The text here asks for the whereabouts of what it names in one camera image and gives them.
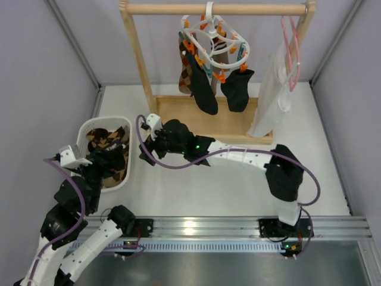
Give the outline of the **dark navy sock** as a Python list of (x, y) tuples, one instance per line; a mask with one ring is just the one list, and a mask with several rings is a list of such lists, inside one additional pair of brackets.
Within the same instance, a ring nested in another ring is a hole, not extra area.
[(86, 158), (100, 171), (102, 179), (112, 177), (126, 167), (123, 144), (94, 149)]

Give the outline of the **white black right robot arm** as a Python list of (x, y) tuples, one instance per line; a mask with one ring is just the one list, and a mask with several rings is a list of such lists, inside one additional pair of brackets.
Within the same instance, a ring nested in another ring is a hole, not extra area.
[(137, 131), (148, 132), (139, 139), (140, 159), (154, 166), (167, 154), (182, 156), (189, 165), (254, 168), (264, 173), (268, 188), (275, 199), (278, 220), (296, 226), (301, 215), (297, 202), (304, 170), (288, 147), (277, 145), (266, 151), (239, 148), (215, 138), (195, 135), (177, 119), (162, 123), (160, 116), (139, 116)]

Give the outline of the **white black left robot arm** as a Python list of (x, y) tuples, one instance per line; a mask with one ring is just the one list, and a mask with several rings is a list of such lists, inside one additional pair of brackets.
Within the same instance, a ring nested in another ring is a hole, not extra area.
[(16, 285), (74, 285), (110, 243), (131, 233), (136, 217), (126, 207), (118, 205), (79, 248), (68, 252), (88, 225), (86, 215), (97, 210), (102, 180), (111, 172), (90, 165), (80, 167), (79, 176), (66, 177), (55, 194), (57, 204), (43, 221), (32, 265)]

